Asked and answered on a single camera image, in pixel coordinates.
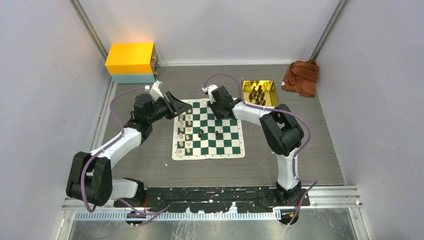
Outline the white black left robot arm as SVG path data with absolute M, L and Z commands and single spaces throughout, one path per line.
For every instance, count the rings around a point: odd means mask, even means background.
M 153 131 L 153 123 L 174 119 L 192 109 L 169 91 L 153 98 L 148 93 L 135 98 L 130 119 L 107 143 L 91 152 L 74 155 L 65 189 L 68 197 L 81 200 L 85 206 L 103 206 L 109 200 L 141 206 L 146 200 L 144 183 L 132 178 L 113 179 L 113 167 L 131 150 L 143 144 Z

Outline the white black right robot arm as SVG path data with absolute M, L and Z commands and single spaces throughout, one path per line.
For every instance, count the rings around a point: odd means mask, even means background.
M 291 205 L 302 187 L 297 176 L 298 157 L 305 134 L 295 116 L 285 104 L 277 107 L 260 106 L 233 98 L 224 86 L 211 84 L 202 88 L 208 96 L 207 106 L 217 120 L 232 118 L 261 127 L 267 145 L 276 154 L 278 176 L 277 198 L 283 205 Z

